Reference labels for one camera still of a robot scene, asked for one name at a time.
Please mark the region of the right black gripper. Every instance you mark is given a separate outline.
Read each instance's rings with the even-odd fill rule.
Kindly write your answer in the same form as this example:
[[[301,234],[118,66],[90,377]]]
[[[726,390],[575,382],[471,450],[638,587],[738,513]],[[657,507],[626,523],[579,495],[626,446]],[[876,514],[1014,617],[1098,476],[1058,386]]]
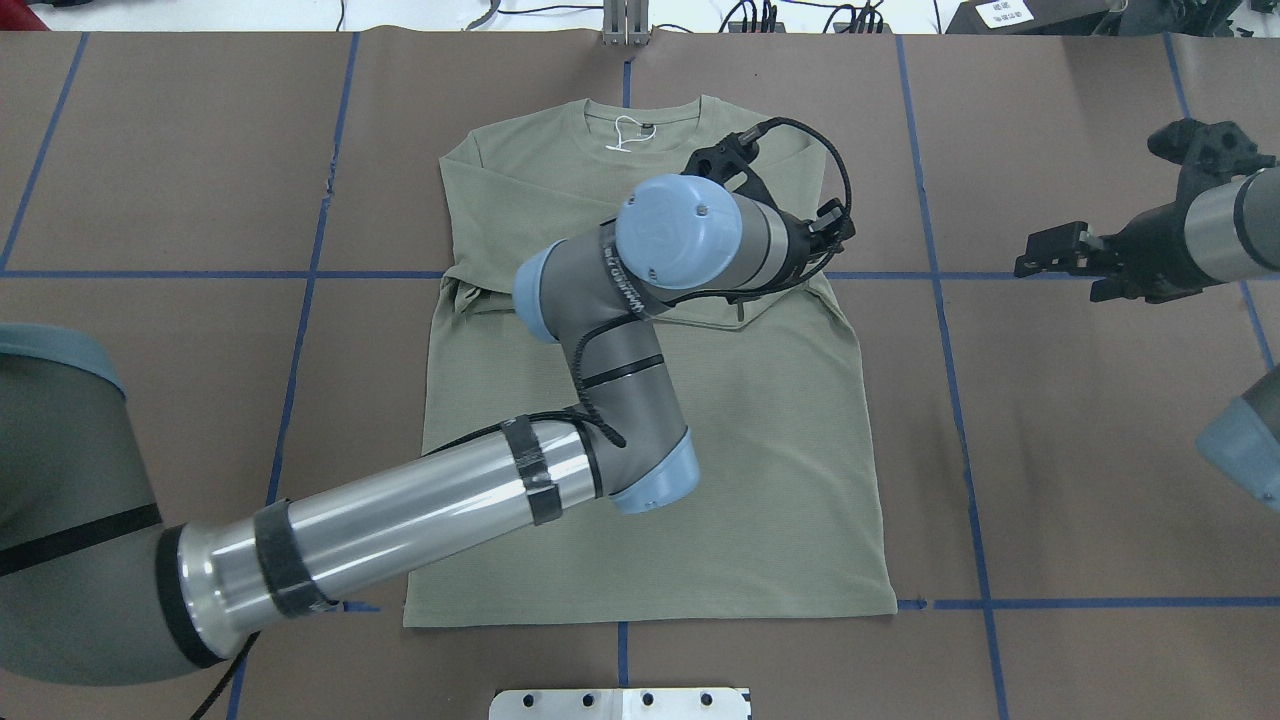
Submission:
[[[1094,277],[1089,301],[1142,299],[1165,304],[1196,295],[1183,222],[1174,205],[1133,218],[1114,234],[1093,234],[1087,222],[1069,222],[1029,234],[1027,255],[1014,261],[1018,279],[1039,274]]]

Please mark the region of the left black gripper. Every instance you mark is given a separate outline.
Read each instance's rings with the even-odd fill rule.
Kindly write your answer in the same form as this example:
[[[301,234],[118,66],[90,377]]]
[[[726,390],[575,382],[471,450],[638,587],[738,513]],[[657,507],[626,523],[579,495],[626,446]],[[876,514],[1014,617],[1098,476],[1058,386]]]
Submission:
[[[791,213],[776,210],[785,229],[783,264],[771,279],[771,291],[791,290],[819,274],[844,243],[855,236],[847,201],[831,199],[819,206],[817,218],[803,220]]]

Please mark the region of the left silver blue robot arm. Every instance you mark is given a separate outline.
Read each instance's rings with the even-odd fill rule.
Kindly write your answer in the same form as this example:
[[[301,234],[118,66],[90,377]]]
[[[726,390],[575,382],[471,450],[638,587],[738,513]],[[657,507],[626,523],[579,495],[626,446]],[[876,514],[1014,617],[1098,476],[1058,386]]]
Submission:
[[[854,233],[852,192],[808,219],[756,179],[643,181],[616,214],[515,272],[513,311],[573,401],[403,451],[229,521],[168,521],[106,348],[3,324],[3,670],[65,685],[239,664],[269,626],[585,503],[663,509],[700,479],[655,319],[796,290]]]

